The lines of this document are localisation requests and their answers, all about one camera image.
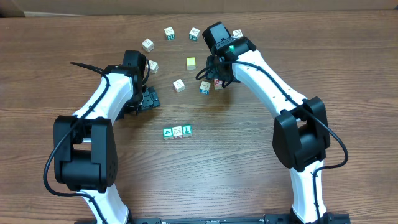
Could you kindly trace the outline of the red letter E block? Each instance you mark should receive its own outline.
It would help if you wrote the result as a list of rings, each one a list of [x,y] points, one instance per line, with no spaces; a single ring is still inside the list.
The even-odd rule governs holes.
[[[223,81],[219,79],[214,79],[214,88],[216,90],[223,89]]]

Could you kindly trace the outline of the green numeral four block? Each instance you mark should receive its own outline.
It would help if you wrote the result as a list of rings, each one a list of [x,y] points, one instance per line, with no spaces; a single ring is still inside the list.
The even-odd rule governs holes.
[[[174,135],[173,135],[172,128],[164,128],[163,129],[163,137],[165,140],[173,139]]]

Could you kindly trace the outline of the wooden block red side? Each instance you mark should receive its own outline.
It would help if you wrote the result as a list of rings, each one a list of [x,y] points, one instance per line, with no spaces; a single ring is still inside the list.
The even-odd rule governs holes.
[[[181,126],[175,126],[172,128],[173,138],[178,139],[183,137],[183,131]]]

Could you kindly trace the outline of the green letter L block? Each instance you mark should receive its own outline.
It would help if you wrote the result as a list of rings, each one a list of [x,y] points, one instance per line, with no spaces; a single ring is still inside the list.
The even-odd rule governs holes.
[[[182,134],[185,138],[192,136],[192,126],[189,124],[182,126]]]

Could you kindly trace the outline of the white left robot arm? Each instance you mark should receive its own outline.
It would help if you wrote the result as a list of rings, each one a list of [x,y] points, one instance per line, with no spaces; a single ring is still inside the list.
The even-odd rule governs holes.
[[[125,114],[160,106],[155,89],[146,86],[149,61],[139,51],[126,50],[119,65],[81,67],[99,73],[101,83],[78,111],[55,120],[44,185],[57,196],[84,198],[94,223],[132,223],[115,184],[118,155],[113,124]]]

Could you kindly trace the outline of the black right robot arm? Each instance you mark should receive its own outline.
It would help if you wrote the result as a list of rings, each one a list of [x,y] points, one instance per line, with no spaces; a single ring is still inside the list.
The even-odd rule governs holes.
[[[272,147],[290,172],[293,222],[328,223],[320,168],[330,134],[322,100],[308,99],[288,86],[248,38],[233,37],[221,22],[209,26],[202,36],[211,55],[197,78],[218,79],[223,87],[232,82],[245,84],[274,119]]]

